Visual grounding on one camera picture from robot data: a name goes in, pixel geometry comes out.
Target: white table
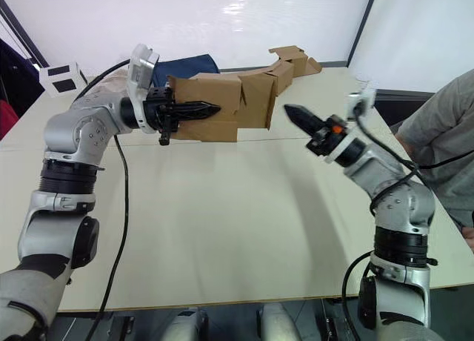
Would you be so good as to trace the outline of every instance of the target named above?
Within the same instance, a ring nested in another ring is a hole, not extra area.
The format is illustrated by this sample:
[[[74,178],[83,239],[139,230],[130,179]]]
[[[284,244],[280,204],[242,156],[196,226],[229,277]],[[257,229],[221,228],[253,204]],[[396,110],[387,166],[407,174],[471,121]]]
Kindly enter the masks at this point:
[[[319,116],[344,113],[358,82],[346,68],[295,79],[277,98],[272,128],[240,130],[237,143],[121,137],[130,169],[130,229],[109,309],[340,295],[347,266],[372,249],[369,198],[304,145],[307,137],[282,105],[306,105]],[[31,190],[37,188],[47,119],[70,98],[43,94],[0,143],[0,270],[17,266],[16,242]],[[377,113],[370,129],[401,147]],[[96,258],[73,274],[61,311],[99,308],[124,215],[123,168],[113,142],[106,150],[90,214],[101,232]],[[430,234],[431,286],[474,282],[474,257],[437,202]],[[348,285],[356,294],[364,265]]]

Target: cardboard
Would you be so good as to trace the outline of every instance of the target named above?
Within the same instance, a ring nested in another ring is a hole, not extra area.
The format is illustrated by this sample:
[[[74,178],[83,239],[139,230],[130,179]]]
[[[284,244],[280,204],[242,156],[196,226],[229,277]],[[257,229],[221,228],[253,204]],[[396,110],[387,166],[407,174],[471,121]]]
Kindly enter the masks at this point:
[[[270,129],[277,95],[293,78],[321,72],[321,65],[296,46],[273,48],[279,60],[269,67],[235,73],[199,73],[191,79],[170,77],[176,102],[205,101],[221,107],[205,120],[181,122],[174,139],[236,142],[238,128]]]

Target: white box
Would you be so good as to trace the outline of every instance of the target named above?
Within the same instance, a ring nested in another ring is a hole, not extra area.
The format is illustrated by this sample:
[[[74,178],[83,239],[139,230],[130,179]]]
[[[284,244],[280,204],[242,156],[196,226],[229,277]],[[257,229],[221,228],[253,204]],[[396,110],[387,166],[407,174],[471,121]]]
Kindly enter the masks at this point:
[[[40,68],[39,82],[52,97],[79,94],[87,85],[86,77],[75,62]]]

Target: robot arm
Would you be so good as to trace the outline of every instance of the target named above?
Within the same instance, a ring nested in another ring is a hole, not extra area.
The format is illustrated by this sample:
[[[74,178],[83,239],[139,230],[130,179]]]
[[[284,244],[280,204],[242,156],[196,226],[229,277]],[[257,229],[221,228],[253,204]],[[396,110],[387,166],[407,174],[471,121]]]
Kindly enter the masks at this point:
[[[307,148],[339,163],[372,199],[405,177],[392,155],[355,138],[337,116],[323,122],[302,106],[285,105],[285,110],[312,137]],[[434,211],[431,191],[411,180],[375,201],[374,276],[361,281],[358,316],[366,328],[377,330],[378,340],[440,340],[429,329],[428,263],[433,261],[427,258],[427,237]]]
[[[48,121],[41,181],[19,239],[20,264],[0,274],[0,340],[42,340],[73,270],[96,255],[99,222],[87,214],[96,203],[96,174],[110,138],[141,128],[160,132],[160,144],[168,145],[180,121],[220,110],[206,102],[176,104],[170,88],[150,89],[157,59],[139,45],[130,60],[129,97],[83,96]]]

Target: gray t-shirt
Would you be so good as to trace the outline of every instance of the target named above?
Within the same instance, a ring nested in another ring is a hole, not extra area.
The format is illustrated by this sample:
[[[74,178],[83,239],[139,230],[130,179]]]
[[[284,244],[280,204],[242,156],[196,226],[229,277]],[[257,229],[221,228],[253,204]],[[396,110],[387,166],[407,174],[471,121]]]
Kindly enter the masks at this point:
[[[474,70],[443,87],[404,121],[397,134],[414,148],[413,160],[420,165],[474,150]],[[472,227],[474,153],[422,173],[453,220]]]

